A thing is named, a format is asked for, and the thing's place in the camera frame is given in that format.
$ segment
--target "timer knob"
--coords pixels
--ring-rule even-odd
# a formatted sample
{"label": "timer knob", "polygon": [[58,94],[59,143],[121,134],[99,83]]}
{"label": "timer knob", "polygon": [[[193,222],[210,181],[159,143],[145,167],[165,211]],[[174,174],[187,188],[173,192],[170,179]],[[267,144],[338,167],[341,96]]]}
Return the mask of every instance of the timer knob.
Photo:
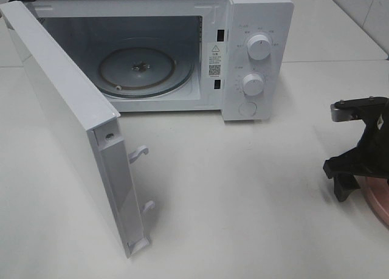
{"label": "timer knob", "polygon": [[242,80],[242,86],[246,95],[254,97],[263,91],[264,78],[259,74],[246,75]]}
{"label": "timer knob", "polygon": [[247,42],[247,52],[254,60],[265,59],[270,54],[271,39],[265,34],[251,37]]}

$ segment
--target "warning label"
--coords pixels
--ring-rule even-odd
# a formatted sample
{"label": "warning label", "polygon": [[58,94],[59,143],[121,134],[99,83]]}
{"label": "warning label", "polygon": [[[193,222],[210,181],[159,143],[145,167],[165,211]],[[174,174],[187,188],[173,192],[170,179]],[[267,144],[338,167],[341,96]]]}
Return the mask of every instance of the warning label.
{"label": "warning label", "polygon": [[224,58],[224,43],[208,43],[208,76],[221,77]]}

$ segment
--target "control panel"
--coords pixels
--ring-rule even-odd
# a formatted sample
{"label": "control panel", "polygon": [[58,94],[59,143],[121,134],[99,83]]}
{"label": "control panel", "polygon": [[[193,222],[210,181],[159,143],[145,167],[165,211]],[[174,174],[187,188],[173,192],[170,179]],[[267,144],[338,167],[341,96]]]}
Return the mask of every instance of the control panel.
{"label": "control panel", "polygon": [[293,7],[291,2],[234,5],[224,120],[270,117]]}

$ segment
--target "screw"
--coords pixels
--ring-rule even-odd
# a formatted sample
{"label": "screw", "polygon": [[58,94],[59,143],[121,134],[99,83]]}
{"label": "screw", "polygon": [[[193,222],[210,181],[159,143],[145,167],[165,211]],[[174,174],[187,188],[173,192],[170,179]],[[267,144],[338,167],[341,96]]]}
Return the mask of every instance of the screw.
{"label": "screw", "polygon": [[109,133],[109,134],[105,135],[106,140],[112,140],[114,137],[115,137],[115,134],[113,134],[113,133]]}

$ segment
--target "qr code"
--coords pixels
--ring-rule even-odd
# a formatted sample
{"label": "qr code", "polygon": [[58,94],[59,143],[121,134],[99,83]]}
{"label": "qr code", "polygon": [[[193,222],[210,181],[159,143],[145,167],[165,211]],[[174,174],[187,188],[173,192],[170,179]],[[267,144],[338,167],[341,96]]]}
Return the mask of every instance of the qr code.
{"label": "qr code", "polygon": [[209,75],[219,75],[220,65],[209,65]]}

